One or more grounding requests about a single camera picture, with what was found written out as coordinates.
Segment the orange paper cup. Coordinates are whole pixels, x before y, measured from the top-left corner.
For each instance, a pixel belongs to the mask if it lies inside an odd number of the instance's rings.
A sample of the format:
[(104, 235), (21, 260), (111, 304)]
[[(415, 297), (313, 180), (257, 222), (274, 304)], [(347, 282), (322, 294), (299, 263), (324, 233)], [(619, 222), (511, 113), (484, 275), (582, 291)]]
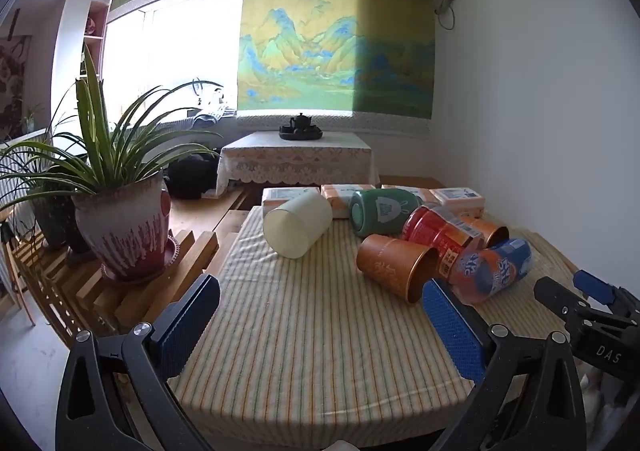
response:
[(496, 247), (509, 240), (510, 231), (507, 226), (466, 215), (462, 215), (460, 219), (482, 235), (486, 247)]
[(422, 297), (424, 284), (434, 278), (438, 262), (436, 247), (371, 234), (359, 246), (358, 270), (368, 279), (408, 304)]

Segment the red instant noodle cup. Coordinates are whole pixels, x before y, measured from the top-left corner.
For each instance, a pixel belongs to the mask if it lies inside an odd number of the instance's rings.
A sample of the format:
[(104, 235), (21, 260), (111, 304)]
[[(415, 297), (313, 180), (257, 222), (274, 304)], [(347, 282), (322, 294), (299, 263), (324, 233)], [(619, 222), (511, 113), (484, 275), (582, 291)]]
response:
[(442, 205), (421, 205), (405, 222), (401, 237), (409, 242), (437, 249), (437, 273), (449, 279), (459, 257), (484, 249), (484, 235)]

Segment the cream white cup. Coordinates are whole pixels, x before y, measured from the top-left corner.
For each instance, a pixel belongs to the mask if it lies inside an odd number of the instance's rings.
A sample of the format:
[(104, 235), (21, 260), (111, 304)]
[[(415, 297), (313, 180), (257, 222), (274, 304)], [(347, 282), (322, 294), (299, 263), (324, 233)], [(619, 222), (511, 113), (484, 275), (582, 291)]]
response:
[(332, 220), (329, 201), (319, 193), (306, 192), (270, 211), (262, 222), (262, 233), (278, 255), (299, 259), (329, 229)]

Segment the wooden slatted plant stand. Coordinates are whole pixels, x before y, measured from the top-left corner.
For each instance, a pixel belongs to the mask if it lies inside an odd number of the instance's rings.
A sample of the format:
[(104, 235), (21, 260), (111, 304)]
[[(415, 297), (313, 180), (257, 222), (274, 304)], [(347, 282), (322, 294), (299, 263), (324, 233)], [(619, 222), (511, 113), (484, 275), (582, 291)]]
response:
[(180, 243), (175, 263), (143, 284), (116, 284), (104, 277), (93, 260), (76, 268), (66, 265), (66, 249), (50, 251), (43, 234), (17, 245), (13, 263), (50, 326), (65, 345), (82, 330), (99, 335), (122, 333), (141, 321), (154, 321), (178, 301), (218, 252), (216, 233), (176, 234)]

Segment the tissue pack rightmost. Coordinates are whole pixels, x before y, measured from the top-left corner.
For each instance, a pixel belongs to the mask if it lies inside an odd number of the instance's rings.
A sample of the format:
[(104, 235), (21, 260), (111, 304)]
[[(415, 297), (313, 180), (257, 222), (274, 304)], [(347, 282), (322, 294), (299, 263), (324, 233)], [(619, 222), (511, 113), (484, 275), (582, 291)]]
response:
[(468, 187), (431, 189), (434, 198), (454, 215), (480, 218), (485, 211), (485, 198)]

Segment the tissue pack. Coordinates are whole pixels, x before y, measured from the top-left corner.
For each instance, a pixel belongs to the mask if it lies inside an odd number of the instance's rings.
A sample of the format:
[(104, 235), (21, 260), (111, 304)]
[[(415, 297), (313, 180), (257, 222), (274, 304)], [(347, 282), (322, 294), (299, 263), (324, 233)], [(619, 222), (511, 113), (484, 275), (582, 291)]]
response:
[(320, 193), (330, 203), (334, 219), (349, 219), (349, 203), (354, 193), (373, 189), (372, 185), (322, 185)]
[(277, 208), (300, 213), (308, 206), (314, 206), (316, 200), (302, 199), (305, 194), (320, 194), (320, 189), (317, 187), (265, 188), (262, 190), (262, 217), (267, 217)]
[(485, 211), (485, 198), (468, 187), (431, 189), (434, 198), (454, 215), (480, 218)]
[(398, 186), (398, 185), (382, 185), (383, 189), (399, 189), (412, 193), (416, 196), (423, 204), (434, 203), (439, 204), (439, 200), (436, 198), (435, 194), (431, 189), (427, 188), (419, 188), (419, 187), (411, 187), (411, 186)]

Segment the green thermos bottle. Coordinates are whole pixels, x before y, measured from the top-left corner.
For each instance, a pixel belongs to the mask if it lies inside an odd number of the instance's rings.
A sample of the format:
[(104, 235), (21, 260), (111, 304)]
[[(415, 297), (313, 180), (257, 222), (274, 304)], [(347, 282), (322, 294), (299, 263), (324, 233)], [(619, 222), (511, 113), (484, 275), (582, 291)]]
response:
[(407, 190), (359, 190), (349, 201), (349, 220), (360, 239), (371, 234), (398, 235), (422, 204), (420, 198)]

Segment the striped table cloth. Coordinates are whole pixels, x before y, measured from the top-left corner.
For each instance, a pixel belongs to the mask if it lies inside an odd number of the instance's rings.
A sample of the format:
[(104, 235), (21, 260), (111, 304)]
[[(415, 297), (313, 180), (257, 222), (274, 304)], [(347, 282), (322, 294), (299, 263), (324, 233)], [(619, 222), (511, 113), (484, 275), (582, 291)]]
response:
[(170, 387), (210, 441), (357, 447), (447, 426), (472, 389), (430, 319), (363, 277), (337, 220), (302, 258), (278, 256), (254, 208), (218, 280), (220, 303)]

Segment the black bag on floor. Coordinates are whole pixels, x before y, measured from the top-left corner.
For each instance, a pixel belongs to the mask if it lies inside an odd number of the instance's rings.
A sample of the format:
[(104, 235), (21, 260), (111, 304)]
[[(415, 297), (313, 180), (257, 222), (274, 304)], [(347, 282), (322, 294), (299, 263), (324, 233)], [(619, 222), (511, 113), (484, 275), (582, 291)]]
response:
[(164, 171), (169, 195), (178, 200), (200, 200), (217, 185), (218, 159), (213, 154), (198, 153), (171, 162)]

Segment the lace covered low table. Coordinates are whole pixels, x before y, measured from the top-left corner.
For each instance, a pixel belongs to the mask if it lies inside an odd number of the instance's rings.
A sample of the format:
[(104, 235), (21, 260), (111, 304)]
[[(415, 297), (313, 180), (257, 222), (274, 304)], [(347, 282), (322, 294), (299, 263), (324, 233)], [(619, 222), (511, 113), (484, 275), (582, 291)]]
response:
[(254, 132), (221, 148), (216, 194), (231, 182), (320, 186), (380, 183), (371, 147), (353, 133), (325, 132), (311, 141), (288, 141)]

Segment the green spider plant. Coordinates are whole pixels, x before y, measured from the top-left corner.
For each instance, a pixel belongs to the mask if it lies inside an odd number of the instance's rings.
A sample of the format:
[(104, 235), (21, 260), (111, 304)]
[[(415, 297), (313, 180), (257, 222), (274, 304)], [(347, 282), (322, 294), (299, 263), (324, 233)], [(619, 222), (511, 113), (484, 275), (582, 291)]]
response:
[(17, 184), (15, 191), (2, 194), (2, 210), (48, 197), (96, 197), (158, 175), (185, 156), (215, 153), (202, 141), (187, 141), (186, 130), (170, 130), (163, 124), (175, 110), (158, 111), (197, 81), (171, 88), (156, 85), (112, 123), (103, 81), (88, 48), (82, 66), (85, 74), (74, 83), (79, 132), (55, 130), (46, 140), (15, 140), (1, 148), (1, 180)]

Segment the tissue pack leftmost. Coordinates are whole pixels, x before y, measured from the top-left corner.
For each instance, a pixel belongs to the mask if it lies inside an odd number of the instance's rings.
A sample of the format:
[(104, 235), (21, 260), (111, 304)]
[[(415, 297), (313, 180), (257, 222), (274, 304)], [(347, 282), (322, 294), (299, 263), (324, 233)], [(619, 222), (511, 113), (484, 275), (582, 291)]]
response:
[(314, 206), (316, 200), (302, 199), (305, 194), (320, 194), (320, 189), (317, 187), (265, 188), (262, 190), (262, 217), (267, 217), (277, 208), (300, 213), (308, 206)]

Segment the black teapot tray set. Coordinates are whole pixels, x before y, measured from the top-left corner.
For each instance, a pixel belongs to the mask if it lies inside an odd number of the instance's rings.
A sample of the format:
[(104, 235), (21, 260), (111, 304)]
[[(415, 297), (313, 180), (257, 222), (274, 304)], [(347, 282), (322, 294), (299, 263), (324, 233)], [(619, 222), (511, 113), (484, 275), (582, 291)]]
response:
[(292, 116), (288, 124), (279, 128), (279, 137), (288, 141), (313, 141), (323, 136), (321, 128), (314, 125), (312, 117), (303, 113)]

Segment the landscape painting roller blind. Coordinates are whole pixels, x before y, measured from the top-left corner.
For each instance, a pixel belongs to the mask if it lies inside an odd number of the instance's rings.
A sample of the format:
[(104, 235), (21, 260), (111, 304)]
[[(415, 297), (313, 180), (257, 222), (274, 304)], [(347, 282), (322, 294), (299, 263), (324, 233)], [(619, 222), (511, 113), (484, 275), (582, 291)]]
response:
[(236, 103), (247, 123), (305, 112), (425, 137), (434, 72), (434, 0), (243, 0)]

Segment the floral wall hanging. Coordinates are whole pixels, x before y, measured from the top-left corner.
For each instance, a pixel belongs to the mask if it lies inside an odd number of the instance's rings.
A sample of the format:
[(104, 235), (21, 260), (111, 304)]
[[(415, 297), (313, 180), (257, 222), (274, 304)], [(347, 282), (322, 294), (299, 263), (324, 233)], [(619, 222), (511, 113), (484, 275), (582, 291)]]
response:
[(23, 133), (23, 88), (30, 40), (28, 35), (2, 38), (0, 48), (0, 138)]

